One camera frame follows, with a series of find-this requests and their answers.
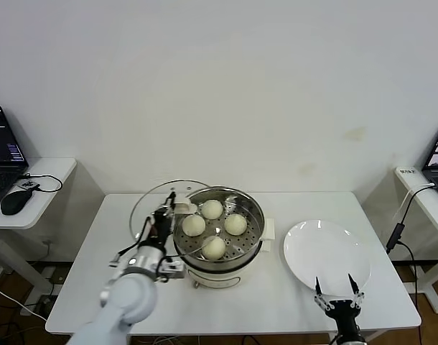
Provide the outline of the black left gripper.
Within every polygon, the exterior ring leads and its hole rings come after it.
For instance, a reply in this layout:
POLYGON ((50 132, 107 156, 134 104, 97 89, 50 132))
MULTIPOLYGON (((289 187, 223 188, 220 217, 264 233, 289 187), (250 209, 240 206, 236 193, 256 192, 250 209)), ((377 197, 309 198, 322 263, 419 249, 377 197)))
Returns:
POLYGON ((151 212, 143 225, 143 245, 148 247, 165 247, 168 236, 172 233, 176 193, 171 192, 163 206, 151 212))

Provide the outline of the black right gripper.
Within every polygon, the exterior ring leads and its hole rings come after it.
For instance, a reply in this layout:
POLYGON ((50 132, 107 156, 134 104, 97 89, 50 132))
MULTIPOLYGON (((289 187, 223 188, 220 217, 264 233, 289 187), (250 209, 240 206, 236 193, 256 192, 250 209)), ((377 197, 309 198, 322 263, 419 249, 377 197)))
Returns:
POLYGON ((315 278, 314 301, 337 326, 337 335, 330 344, 361 344, 361 334, 355 318, 360 314, 365 293, 360 290, 351 274, 348 274, 348 279, 354 294, 353 299, 328 302, 323 298, 318 277, 315 278))

